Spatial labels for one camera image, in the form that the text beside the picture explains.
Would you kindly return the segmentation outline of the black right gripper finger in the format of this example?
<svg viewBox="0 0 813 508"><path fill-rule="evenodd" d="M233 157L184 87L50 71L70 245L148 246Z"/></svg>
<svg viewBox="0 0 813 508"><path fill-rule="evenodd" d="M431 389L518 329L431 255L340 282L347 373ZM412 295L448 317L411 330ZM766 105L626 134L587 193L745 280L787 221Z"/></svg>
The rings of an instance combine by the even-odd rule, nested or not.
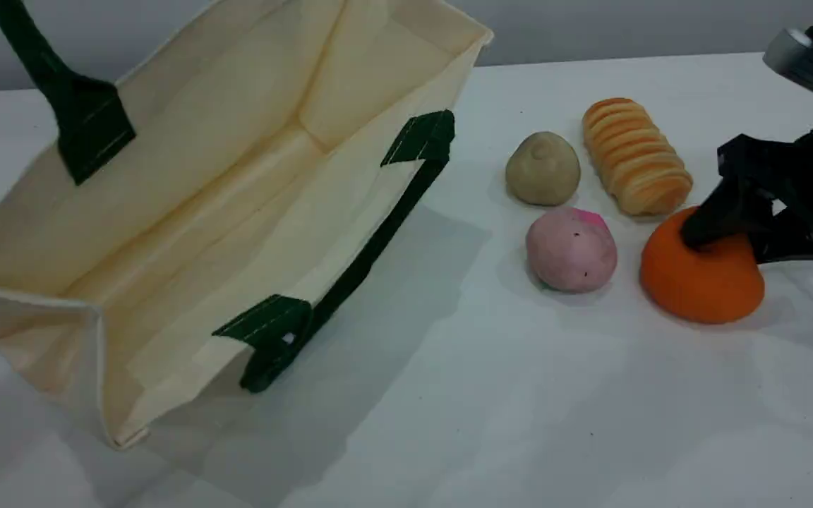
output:
<svg viewBox="0 0 813 508"><path fill-rule="evenodd" d="M681 240L690 250L704 250L725 238L743 234L752 250L768 250L780 241L774 229L775 197L753 180L727 176L685 219Z"/></svg>
<svg viewBox="0 0 813 508"><path fill-rule="evenodd" d="M813 229L790 209L771 216L764 229L749 233L756 263L813 261Z"/></svg>

